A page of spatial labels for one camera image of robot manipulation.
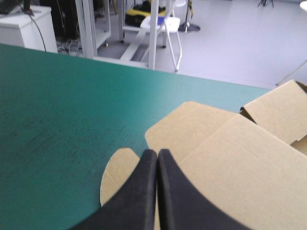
electrical cord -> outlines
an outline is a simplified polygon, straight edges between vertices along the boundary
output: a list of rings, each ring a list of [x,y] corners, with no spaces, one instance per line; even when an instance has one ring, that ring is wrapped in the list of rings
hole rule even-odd
[[[24,12],[26,15],[28,15],[28,16],[31,18],[31,20],[34,22],[35,26],[37,27],[37,29],[38,29],[38,31],[39,31],[40,37],[42,38],[42,42],[43,42],[43,45],[44,45],[44,50],[45,50],[45,52],[47,52],[47,50],[46,50],[46,45],[45,45],[45,41],[44,41],[44,39],[43,39],[42,32],[40,31],[40,29],[39,29],[39,27],[38,27],[36,21],[32,18],[32,16],[31,16],[29,13],[27,13],[27,12],[23,9],[23,7],[21,6],[21,4],[20,4],[17,0],[16,0],[16,2],[19,4],[19,7],[20,7],[20,9],[22,10],[22,12]]]
[[[59,15],[60,15],[60,17],[61,17],[62,28],[63,28],[63,30],[64,30],[64,33],[66,33],[66,32],[65,32],[64,21],[63,21],[62,10],[61,10],[61,7],[59,6],[59,0],[57,0],[57,4],[58,4],[58,9],[59,9]]]
[[[283,79],[281,79],[279,82],[277,82],[275,85],[279,86],[280,83],[282,83],[284,80],[286,80],[288,77],[290,77],[292,74],[294,74],[296,71],[298,71],[303,65],[307,63],[307,60],[303,61],[302,64],[300,64],[295,70],[293,70],[291,73],[288,73],[286,76],[284,76]]]
[[[28,13],[26,13],[26,14],[29,15],[29,17],[31,18],[31,20],[32,20],[32,21],[34,22],[34,24],[36,25],[36,27],[37,27],[37,29],[38,29],[38,31],[39,31],[40,37],[42,38],[42,42],[43,42],[43,45],[44,45],[44,50],[45,50],[45,52],[47,52],[47,50],[46,50],[46,45],[45,45],[45,41],[44,41],[43,36],[42,36],[42,32],[40,31],[38,25],[36,24],[36,21],[34,21],[34,19],[32,18],[32,16],[31,16],[30,14],[28,14]]]

open cardboard box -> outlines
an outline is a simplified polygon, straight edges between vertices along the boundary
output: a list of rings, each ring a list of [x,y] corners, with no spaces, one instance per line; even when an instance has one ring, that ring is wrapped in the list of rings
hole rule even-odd
[[[145,138],[157,153],[170,149],[198,191],[247,227],[305,230],[306,133],[306,86],[292,80],[248,103],[240,114],[183,103],[148,129]],[[130,149],[112,156],[102,179],[102,204],[138,160]]]

chair leg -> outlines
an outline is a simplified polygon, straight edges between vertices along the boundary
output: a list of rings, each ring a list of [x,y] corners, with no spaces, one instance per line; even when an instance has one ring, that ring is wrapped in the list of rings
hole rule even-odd
[[[179,32],[177,31],[176,34],[177,34],[177,40],[178,40],[179,52],[180,52],[178,62],[177,62],[177,66],[176,66],[176,71],[178,71],[179,65],[180,65],[180,62],[181,62],[181,58],[182,58],[182,47],[181,47],[181,42],[180,42],[180,38],[179,38]]]
[[[172,54],[172,59],[173,59],[173,64],[174,64],[174,67],[175,67],[175,71],[177,72],[177,69],[176,69],[176,61],[175,61],[175,56],[174,56],[174,51],[173,51],[173,46],[172,46],[172,42],[171,42],[171,38],[169,36],[169,32],[167,30],[167,28],[165,27],[165,32],[166,32],[166,35],[167,35],[167,40],[168,40],[168,43],[169,43],[169,48],[171,50],[171,54]]]

floor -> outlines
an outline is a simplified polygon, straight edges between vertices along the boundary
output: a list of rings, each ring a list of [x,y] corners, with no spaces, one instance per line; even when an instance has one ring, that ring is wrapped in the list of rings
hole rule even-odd
[[[298,4],[275,2],[257,7],[258,0],[194,0],[192,22],[198,33],[180,33],[183,59],[179,74],[273,89],[307,59],[307,11]],[[184,21],[185,7],[176,8]],[[112,36],[98,55],[120,58],[136,33],[118,40],[118,16],[111,16]],[[139,60],[149,38],[133,57]],[[173,72],[169,49],[157,47],[156,70]],[[307,64],[290,79],[307,83]]]

chair seat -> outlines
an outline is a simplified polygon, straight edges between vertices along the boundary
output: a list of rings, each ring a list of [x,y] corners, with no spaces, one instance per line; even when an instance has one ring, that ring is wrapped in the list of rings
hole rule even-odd
[[[147,16],[141,23],[141,29],[146,32],[150,32],[150,16]],[[168,17],[166,20],[167,29],[170,33],[176,33],[180,26],[180,18]],[[162,32],[165,32],[165,26],[162,27]]]

